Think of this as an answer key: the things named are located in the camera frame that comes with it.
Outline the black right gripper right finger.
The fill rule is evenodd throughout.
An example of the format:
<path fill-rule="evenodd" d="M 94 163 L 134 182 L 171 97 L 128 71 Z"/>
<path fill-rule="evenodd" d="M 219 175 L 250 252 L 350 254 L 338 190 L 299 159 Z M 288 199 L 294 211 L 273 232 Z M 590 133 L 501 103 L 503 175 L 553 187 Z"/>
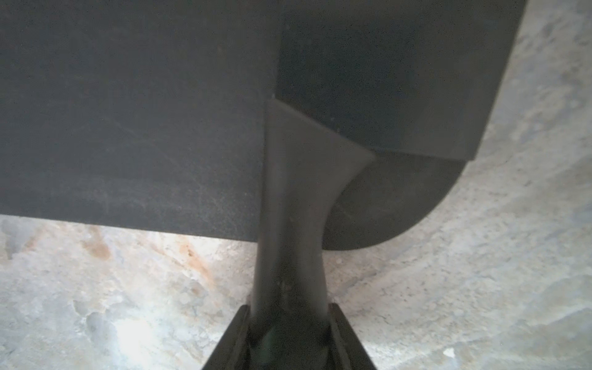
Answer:
<path fill-rule="evenodd" d="M 353 327 L 336 303 L 328 306 L 330 341 L 327 369 L 376 370 Z"/>

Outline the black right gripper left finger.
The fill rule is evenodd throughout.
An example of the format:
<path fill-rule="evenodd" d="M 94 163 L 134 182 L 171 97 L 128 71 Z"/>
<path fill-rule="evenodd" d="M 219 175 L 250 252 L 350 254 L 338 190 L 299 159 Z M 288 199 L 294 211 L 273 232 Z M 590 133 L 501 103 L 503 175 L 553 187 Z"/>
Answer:
<path fill-rule="evenodd" d="M 240 306 L 203 370 L 249 369 L 249 314 L 249 305 Z"/>

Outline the black cutting board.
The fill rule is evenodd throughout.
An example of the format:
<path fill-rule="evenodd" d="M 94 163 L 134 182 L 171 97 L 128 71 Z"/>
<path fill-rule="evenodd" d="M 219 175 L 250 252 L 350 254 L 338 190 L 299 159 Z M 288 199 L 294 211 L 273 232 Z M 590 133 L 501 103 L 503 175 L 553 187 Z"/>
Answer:
<path fill-rule="evenodd" d="M 401 144 L 425 46 L 481 1 L 4 1 L 1 211 L 254 241 L 272 99 L 376 162 L 333 207 L 327 250 L 380 244 L 466 160 Z"/>

